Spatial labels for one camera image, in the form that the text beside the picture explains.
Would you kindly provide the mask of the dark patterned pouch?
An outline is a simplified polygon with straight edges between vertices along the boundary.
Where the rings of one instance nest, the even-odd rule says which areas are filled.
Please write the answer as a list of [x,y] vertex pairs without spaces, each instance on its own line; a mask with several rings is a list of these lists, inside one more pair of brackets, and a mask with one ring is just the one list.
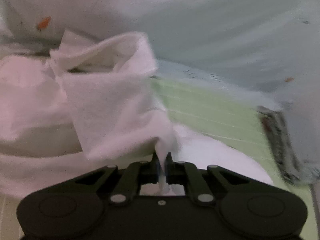
[[289,184],[303,185],[283,113],[263,106],[258,106],[257,111],[282,178]]

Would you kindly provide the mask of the carrot print light quilt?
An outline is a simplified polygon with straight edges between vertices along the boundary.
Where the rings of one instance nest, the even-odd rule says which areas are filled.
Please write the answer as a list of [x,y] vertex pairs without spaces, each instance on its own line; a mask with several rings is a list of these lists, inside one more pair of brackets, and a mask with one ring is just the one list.
[[148,35],[159,59],[282,108],[303,182],[319,179],[319,0],[1,0],[1,41],[29,52],[66,29]]

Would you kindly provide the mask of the green grid bed sheet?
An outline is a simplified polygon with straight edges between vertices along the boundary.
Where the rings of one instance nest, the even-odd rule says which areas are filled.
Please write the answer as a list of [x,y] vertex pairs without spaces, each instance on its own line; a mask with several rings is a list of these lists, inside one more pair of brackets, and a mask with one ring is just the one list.
[[[151,118],[147,130],[165,129],[177,140],[175,160],[198,168],[219,165],[298,195],[307,205],[304,239],[318,239],[315,206],[310,187],[286,183],[277,169],[258,113],[233,102],[221,92],[186,83],[151,78],[127,93],[124,86],[85,91],[95,109],[102,100],[120,108],[125,99],[142,104]],[[16,218],[19,201],[39,189],[71,179],[105,165],[125,168],[150,160],[153,144],[129,152],[118,147],[92,158],[82,151],[62,86],[50,77],[33,81],[1,79],[1,239],[19,239],[23,232]]]

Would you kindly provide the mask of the white trousers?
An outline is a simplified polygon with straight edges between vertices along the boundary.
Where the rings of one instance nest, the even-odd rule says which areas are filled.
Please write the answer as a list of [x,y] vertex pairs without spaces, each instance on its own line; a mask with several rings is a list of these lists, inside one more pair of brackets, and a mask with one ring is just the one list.
[[173,122],[154,96],[144,33],[94,43],[70,31],[48,59],[1,58],[1,194],[26,195],[105,165],[168,153],[272,184],[253,159]]

